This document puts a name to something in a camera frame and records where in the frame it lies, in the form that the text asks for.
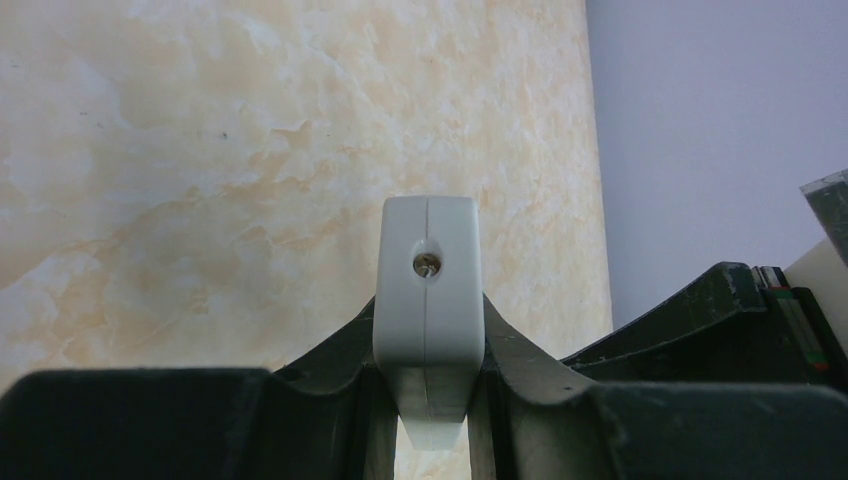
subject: white plastic piece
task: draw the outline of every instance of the white plastic piece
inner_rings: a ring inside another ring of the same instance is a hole
[[[419,450],[456,443],[483,364],[479,235],[470,198],[394,197],[383,205],[374,358]],[[435,266],[419,274],[416,257]]]

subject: beige marble texture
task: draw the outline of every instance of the beige marble texture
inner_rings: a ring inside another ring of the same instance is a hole
[[[264,365],[374,293],[383,200],[480,205],[555,356],[611,330],[582,0],[0,2],[0,390]],[[467,441],[398,478],[467,478]]]

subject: light purple wall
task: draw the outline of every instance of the light purple wall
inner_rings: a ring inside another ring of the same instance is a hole
[[[587,10],[616,326],[718,261],[824,238],[798,187],[848,168],[848,1]]]

